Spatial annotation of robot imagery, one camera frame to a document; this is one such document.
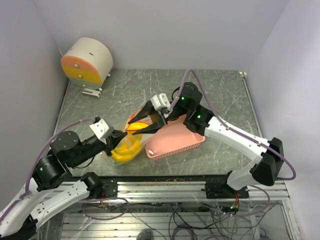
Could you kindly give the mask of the yellow toy banana bunch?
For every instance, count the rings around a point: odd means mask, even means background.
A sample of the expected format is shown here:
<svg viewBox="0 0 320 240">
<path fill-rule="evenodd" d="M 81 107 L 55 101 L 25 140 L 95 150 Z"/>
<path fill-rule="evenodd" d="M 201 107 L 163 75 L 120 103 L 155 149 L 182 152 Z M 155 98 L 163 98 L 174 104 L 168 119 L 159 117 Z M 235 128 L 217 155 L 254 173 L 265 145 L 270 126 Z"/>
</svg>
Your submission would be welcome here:
<svg viewBox="0 0 320 240">
<path fill-rule="evenodd" d="M 137 135 L 127 135 L 112 151 L 111 157 L 119 164 L 130 162 L 140 153 L 143 146 L 142 137 Z"/>
</svg>

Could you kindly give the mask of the clear zip bag red zipper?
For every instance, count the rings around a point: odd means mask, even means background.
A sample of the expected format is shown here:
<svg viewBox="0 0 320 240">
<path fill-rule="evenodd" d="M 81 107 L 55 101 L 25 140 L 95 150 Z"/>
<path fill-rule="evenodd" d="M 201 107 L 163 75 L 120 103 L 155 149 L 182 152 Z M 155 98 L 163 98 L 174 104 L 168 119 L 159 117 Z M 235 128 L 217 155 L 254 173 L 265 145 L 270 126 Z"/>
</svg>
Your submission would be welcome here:
<svg viewBox="0 0 320 240">
<path fill-rule="evenodd" d="M 138 120 L 137 122 L 128 124 L 128 122 L 132 120 L 141 109 L 142 107 L 139 107 L 125 120 L 118 121 L 115 124 L 115 128 L 117 130 L 126 131 L 127 135 L 119 142 L 115 149 L 111 151 L 112 156 L 109 158 L 113 166 L 124 165 L 132 161 L 142 150 L 145 149 L 148 141 L 155 135 L 154 133 L 133 135 L 133 133 L 138 130 L 152 124 L 152 120 L 149 116 Z"/>
</svg>

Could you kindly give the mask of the pink plastic basket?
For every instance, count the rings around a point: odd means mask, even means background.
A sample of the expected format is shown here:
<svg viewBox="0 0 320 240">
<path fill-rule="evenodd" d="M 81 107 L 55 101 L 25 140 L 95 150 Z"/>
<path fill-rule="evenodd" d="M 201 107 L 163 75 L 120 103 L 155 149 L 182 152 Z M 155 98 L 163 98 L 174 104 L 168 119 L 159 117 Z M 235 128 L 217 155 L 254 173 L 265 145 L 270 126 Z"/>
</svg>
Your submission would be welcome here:
<svg viewBox="0 0 320 240">
<path fill-rule="evenodd" d="M 169 121 L 147 141 L 145 152 L 148 158 L 158 160 L 169 157 L 199 147 L 205 141 L 205 136 L 187 129 L 185 119 L 186 115 L 183 115 Z"/>
</svg>

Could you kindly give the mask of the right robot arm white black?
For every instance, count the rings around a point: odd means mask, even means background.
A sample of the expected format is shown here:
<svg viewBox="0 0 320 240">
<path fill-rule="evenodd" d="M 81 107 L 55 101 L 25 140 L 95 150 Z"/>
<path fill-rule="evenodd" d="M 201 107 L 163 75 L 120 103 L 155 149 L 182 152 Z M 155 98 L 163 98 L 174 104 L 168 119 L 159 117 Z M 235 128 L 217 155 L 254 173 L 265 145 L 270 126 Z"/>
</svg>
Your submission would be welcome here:
<svg viewBox="0 0 320 240">
<path fill-rule="evenodd" d="M 233 198 L 248 185 L 273 186 L 284 163 L 283 143 L 274 137 L 267 140 L 245 132 L 200 104 L 203 94 L 192 82 L 179 87 L 181 92 L 173 109 L 164 93 L 153 96 L 143 108 L 128 122 L 129 125 L 149 117 L 151 124 L 136 130 L 135 135 L 155 134 L 170 121 L 185 116 L 183 124 L 196 134 L 221 141 L 247 156 L 251 162 L 239 170 L 225 175 L 215 175 L 202 189 L 209 199 Z"/>
</svg>

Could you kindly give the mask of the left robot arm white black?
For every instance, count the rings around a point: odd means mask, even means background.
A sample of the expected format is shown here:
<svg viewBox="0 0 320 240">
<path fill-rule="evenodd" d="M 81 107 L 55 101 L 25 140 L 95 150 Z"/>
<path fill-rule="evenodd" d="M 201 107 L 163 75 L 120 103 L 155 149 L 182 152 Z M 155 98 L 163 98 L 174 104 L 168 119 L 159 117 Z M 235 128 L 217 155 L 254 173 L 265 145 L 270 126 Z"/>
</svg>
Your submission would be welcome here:
<svg viewBox="0 0 320 240">
<path fill-rule="evenodd" d="M 104 140 L 93 135 L 81 141 L 74 131 L 61 132 L 50 144 L 48 154 L 36 163 L 29 183 L 1 212 L 0 238 L 28 240 L 45 222 L 72 204 L 100 197 L 104 191 L 102 180 L 96 173 L 87 172 L 67 190 L 45 200 L 72 177 L 70 169 L 94 159 L 101 152 L 110 156 L 126 135 L 124 131 L 113 130 Z"/>
</svg>

